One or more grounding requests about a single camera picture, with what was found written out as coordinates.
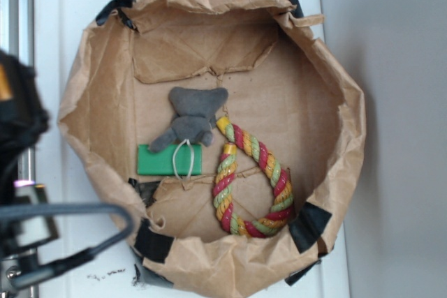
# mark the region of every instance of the string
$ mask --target string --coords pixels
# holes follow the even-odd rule
[[[182,147],[183,144],[187,144],[189,147],[189,151],[191,152],[191,163],[189,164],[189,171],[188,171],[188,175],[186,176],[186,180],[189,180],[191,178],[191,175],[193,173],[193,168],[194,168],[194,148],[191,145],[189,139],[185,139],[182,142],[179,143],[179,145],[177,146],[177,148],[174,151],[174,155],[173,155],[173,167],[174,167],[174,174],[175,176],[182,180],[182,178],[179,176],[178,171],[177,171],[177,164],[176,164],[176,157],[177,157],[177,153],[179,152],[180,148]]]

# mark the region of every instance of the brown paper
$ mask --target brown paper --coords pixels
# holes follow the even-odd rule
[[[330,252],[356,187],[365,142],[362,91],[288,0],[137,0],[123,9],[137,31],[112,15],[84,32],[59,111],[100,198],[126,207],[138,225],[176,237],[164,264],[143,264],[175,288],[208,297],[247,297]],[[167,178],[148,209],[130,185],[136,148],[168,127],[174,86],[223,86],[218,116],[265,143],[291,176],[295,210],[310,202],[332,214],[323,235],[299,253],[284,228],[269,239],[227,235],[214,216],[213,178],[224,137],[203,147],[203,175]],[[235,211],[259,218],[272,203],[265,175],[238,152]],[[135,235],[128,239],[133,245]]]

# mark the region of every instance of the plush toy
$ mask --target plush toy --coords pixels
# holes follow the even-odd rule
[[[227,99],[228,91],[223,87],[212,90],[173,88],[169,100],[177,114],[170,128],[149,145],[149,150],[157,153],[175,140],[210,146],[213,142],[211,130],[216,126],[215,114]]]

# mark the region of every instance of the braided rope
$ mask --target braided rope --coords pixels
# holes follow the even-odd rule
[[[292,184],[287,172],[281,168],[278,160],[262,142],[232,124],[227,117],[218,120],[217,128],[230,143],[223,146],[212,191],[216,216],[221,221],[222,228],[231,234],[247,237],[271,237],[287,224],[288,218],[292,214]],[[237,147],[248,156],[253,157],[273,187],[275,199],[270,207],[270,213],[258,220],[245,221],[233,211],[231,192],[237,168]]]

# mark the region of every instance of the black object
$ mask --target black object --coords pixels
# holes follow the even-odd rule
[[[288,224],[300,253],[304,253],[317,242],[331,217],[331,213],[310,202],[303,205],[298,216]]]
[[[297,283],[302,277],[306,276],[310,269],[314,267],[314,265],[321,264],[321,260],[316,261],[315,263],[312,263],[307,268],[304,268],[303,270],[297,271],[294,274],[291,274],[289,277],[285,279],[285,282],[292,286],[293,284]]]
[[[123,24],[130,28],[135,29],[132,20],[130,20],[126,14],[121,10],[121,7],[131,8],[135,0],[112,0],[109,2],[103,10],[96,16],[96,23],[98,26],[105,24],[109,18],[111,12],[115,9],[118,10],[118,15],[121,18]]]
[[[138,256],[134,250],[132,250],[133,256],[135,258],[135,277],[134,277],[134,285],[137,283],[147,283],[150,285],[161,286],[162,288],[170,288],[174,287],[174,283],[168,281],[163,276],[158,275],[156,272],[153,272],[151,269],[148,269],[142,265],[142,258]]]
[[[149,229],[150,225],[149,220],[141,220],[134,247],[145,258],[157,263],[164,263],[174,238],[152,232]]]
[[[296,5],[295,10],[292,10],[291,13],[294,17],[300,18],[304,17],[305,15],[302,12],[300,1],[299,0],[289,0],[293,5]]]
[[[13,202],[10,176],[19,155],[47,128],[33,68],[0,51],[0,205]]]
[[[129,178],[128,183],[133,186],[135,191],[140,195],[146,207],[155,203],[154,193],[159,187],[161,181],[148,181],[139,183],[136,179]]]

